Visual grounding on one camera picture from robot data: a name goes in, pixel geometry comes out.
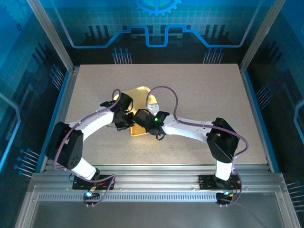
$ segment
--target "beige tabletop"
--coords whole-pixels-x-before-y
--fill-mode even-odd
[[[237,64],[81,65],[66,123],[81,119],[110,101],[114,89],[165,85],[179,97],[177,115],[193,120],[224,118],[249,142],[236,164],[266,164],[266,157]],[[174,96],[156,90],[161,111],[173,113]],[[245,147],[239,143],[237,151]],[[158,141],[146,134],[132,137],[129,130],[103,127],[84,142],[83,157],[91,164],[215,164],[208,145],[167,135]]]

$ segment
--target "glass panel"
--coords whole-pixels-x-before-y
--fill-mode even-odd
[[[72,61],[80,65],[240,63],[272,2],[43,0],[42,4]]]
[[[25,0],[0,1],[0,31],[0,224],[14,227],[66,69]]]
[[[303,12],[304,1],[287,0],[248,67],[279,168],[287,183],[304,182]],[[290,186],[297,187],[290,190],[295,192],[292,196],[303,195],[300,186]],[[304,222],[303,212],[299,215]]]

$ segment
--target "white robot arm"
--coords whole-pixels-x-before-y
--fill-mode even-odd
[[[99,170],[82,157],[83,141],[110,123],[114,122],[118,131],[130,128],[137,123],[145,128],[147,133],[155,135],[159,140],[163,139],[165,135],[180,135],[208,143],[211,154],[217,161],[215,177],[223,181],[229,179],[239,139],[229,133],[202,127],[203,125],[218,126],[233,131],[225,120],[217,118],[214,122],[200,122],[175,118],[170,113],[158,111],[157,104],[154,104],[153,108],[139,109],[136,114],[133,114],[127,110],[132,102],[130,96],[121,93],[121,97],[114,107],[109,108],[114,101],[102,103],[96,110],[96,115],[82,121],[80,126],[71,132],[57,162],[86,180],[98,180]],[[48,144],[47,157],[54,160],[63,138],[78,123],[79,121],[56,124]]]

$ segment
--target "gear logo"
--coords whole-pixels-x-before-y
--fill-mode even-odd
[[[26,0],[0,0],[0,7],[3,6],[17,23],[22,23],[28,13]]]
[[[160,14],[165,16],[165,13],[171,13],[172,9],[177,9],[177,4],[181,0],[136,0],[138,10],[143,13],[148,13],[149,16],[154,14],[156,17]]]

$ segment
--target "blue light strip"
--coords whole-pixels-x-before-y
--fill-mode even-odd
[[[295,127],[299,133],[299,136],[302,140],[302,143],[304,144],[304,135],[303,135],[303,132],[301,130],[301,127],[298,123],[298,115],[299,115],[299,109],[304,105],[304,100],[300,101],[300,103],[298,103],[295,107],[295,110],[294,110],[294,124],[295,124]]]
[[[277,161],[276,161],[275,152],[272,148],[270,138],[269,138],[269,135],[268,135],[268,132],[267,132],[267,129],[266,129],[263,117],[262,117],[262,113],[261,113],[261,110],[258,106],[255,91],[254,91],[253,86],[251,84],[251,81],[250,81],[249,74],[248,74],[247,70],[245,71],[244,74],[245,74],[245,78],[246,78],[246,82],[247,82],[249,92],[251,93],[251,97],[252,97],[252,101],[253,101],[252,106],[256,111],[256,115],[257,115],[257,118],[258,118],[257,121],[259,121],[260,126],[262,128],[262,132],[263,132],[263,135],[264,135],[264,140],[266,142],[266,147],[268,149],[268,153],[269,153],[269,156],[270,156],[270,161],[269,162],[272,163],[272,166],[274,168],[274,172],[280,172],[279,166],[278,166]]]
[[[69,43],[70,45],[73,47],[73,48],[76,48],[76,49],[90,49],[90,48],[108,48],[115,40],[116,38],[120,35],[120,34],[126,34],[126,33],[131,33],[131,29],[144,29],[145,30],[145,38],[146,38],[146,45],[150,48],[164,48],[168,45],[168,39],[169,39],[169,29],[172,29],[172,28],[182,28],[182,32],[184,33],[193,33],[206,47],[208,48],[240,48],[244,42],[245,42],[245,39],[251,29],[251,26],[257,16],[257,13],[259,12],[260,8],[261,8],[261,5],[263,3],[264,0],[261,0],[259,2],[259,5],[257,6],[256,8],[256,11],[254,13],[254,15],[252,16],[252,19],[243,35],[243,38],[241,40],[241,43],[239,45],[211,45],[211,44],[208,44],[204,38],[194,29],[187,29],[187,25],[179,25],[179,24],[172,24],[172,25],[167,25],[166,26],[166,29],[165,29],[165,41],[164,41],[164,44],[150,44],[149,42],[149,29],[146,25],[129,25],[127,26],[127,30],[120,30],[118,31],[105,45],[95,45],[95,46],[76,46],[74,45],[70,35],[69,35],[69,32],[58,12],[58,9],[56,8],[55,6],[55,3],[54,1],[52,1],[52,5],[53,5],[53,8],[55,10],[55,13],[57,14],[58,16],[58,19],[60,21],[60,24],[69,40]]]
[[[41,166],[42,166],[45,154],[46,154],[48,142],[51,138],[53,128],[56,124],[57,114],[58,114],[58,111],[59,111],[59,108],[60,108],[60,104],[61,104],[61,101],[62,101],[63,94],[65,92],[65,88],[66,88],[66,85],[67,85],[68,78],[69,78],[69,71],[66,71],[66,76],[65,76],[65,79],[64,79],[63,84],[61,86],[61,90],[60,90],[60,93],[59,93],[59,96],[58,96],[58,99],[57,99],[57,102],[56,102],[56,105],[55,105],[55,109],[54,109],[54,112],[53,112],[51,122],[49,123],[46,139],[43,143],[43,146],[42,146],[42,149],[41,149],[41,154],[40,154],[35,172],[40,172],[40,169],[41,169]]]
[[[0,172],[3,168],[3,165],[4,165],[4,162],[9,154],[9,151],[10,151],[10,148],[13,144],[13,141],[16,137],[16,134],[17,134],[17,131],[20,127],[20,124],[21,124],[21,117],[20,117],[20,112],[19,112],[19,108],[16,104],[14,104],[12,101],[10,101],[7,97],[5,97],[3,94],[0,93],[0,98],[2,98],[6,103],[8,103],[13,109],[15,109],[15,112],[16,112],[16,116],[17,116],[17,123],[15,125],[15,128],[13,130],[13,133],[11,134],[11,137],[9,139],[9,143],[8,145],[6,146],[5,148],[5,151],[4,151],[4,154],[1,158],[1,161],[0,161]]]

